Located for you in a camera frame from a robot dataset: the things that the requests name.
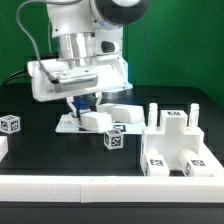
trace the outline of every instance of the green wall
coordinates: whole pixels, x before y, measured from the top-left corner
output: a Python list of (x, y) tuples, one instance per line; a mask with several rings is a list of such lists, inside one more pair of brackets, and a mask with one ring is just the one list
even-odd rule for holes
[[(34, 55), (15, 22), (22, 2), (0, 1), (0, 82), (23, 69)], [(29, 8), (22, 17), (24, 24), (41, 53), (48, 53), (46, 8), (41, 4)], [(151, 0), (144, 23), (148, 57), (142, 21), (125, 28), (130, 81), (197, 87), (224, 107), (224, 0)]]

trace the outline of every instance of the white peg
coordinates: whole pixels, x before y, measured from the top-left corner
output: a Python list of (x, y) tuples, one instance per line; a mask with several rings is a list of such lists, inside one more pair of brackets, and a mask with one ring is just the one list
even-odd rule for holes
[(148, 115), (148, 128), (156, 130), (157, 127), (157, 116), (158, 116), (158, 105), (157, 103), (149, 104), (149, 115)]

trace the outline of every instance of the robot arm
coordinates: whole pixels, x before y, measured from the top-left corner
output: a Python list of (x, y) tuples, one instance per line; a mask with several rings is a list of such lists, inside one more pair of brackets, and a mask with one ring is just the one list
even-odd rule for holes
[(48, 101), (70, 96), (128, 88), (127, 64), (122, 58), (125, 24), (136, 21), (150, 0), (47, 0), (52, 37), (58, 40), (58, 59), (28, 63), (33, 96)]

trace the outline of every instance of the black cable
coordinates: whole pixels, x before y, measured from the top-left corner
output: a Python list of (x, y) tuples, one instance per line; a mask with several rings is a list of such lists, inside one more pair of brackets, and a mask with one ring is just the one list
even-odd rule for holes
[(145, 53), (146, 53), (146, 80), (149, 84), (149, 47), (147, 43), (147, 35), (146, 35), (146, 27), (145, 27), (145, 21), (144, 18), (141, 19), (142, 21), (142, 28), (143, 28), (143, 34), (144, 34), (144, 43), (145, 43)]
[(16, 76), (18, 76), (18, 75), (20, 75), (20, 74), (23, 74), (23, 73), (26, 73), (26, 72), (27, 72), (26, 69), (17, 71), (17, 72), (15, 72), (15, 73), (13, 73), (12, 75), (10, 75), (9, 77), (7, 77), (7, 79), (12, 78), (12, 77), (16, 77)]
[(29, 75), (20, 75), (20, 76), (11, 77), (11, 78), (6, 79), (6, 80), (1, 84), (1, 86), (6, 86), (6, 84), (9, 83), (9, 82), (12, 81), (12, 80), (20, 79), (20, 78), (28, 78), (28, 77), (30, 78)]
[(11, 80), (11, 78), (14, 78), (14, 77), (18, 77), (20, 74), (23, 74), (23, 73), (26, 73), (27, 70), (26, 69), (23, 69), (23, 70), (20, 70), (20, 71), (17, 71), (15, 73), (13, 73), (12, 75), (10, 75), (9, 77), (7, 77), (1, 84), (1, 86), (4, 86), (8, 81)]

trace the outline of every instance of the cube with marker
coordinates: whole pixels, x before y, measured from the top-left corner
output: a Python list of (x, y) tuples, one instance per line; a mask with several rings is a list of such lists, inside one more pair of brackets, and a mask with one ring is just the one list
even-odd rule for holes
[(107, 131), (104, 134), (104, 145), (108, 149), (120, 149), (123, 148), (124, 144), (124, 135), (120, 130), (113, 129)]
[(20, 118), (14, 115), (7, 115), (0, 118), (0, 131), (12, 134), (20, 131)]

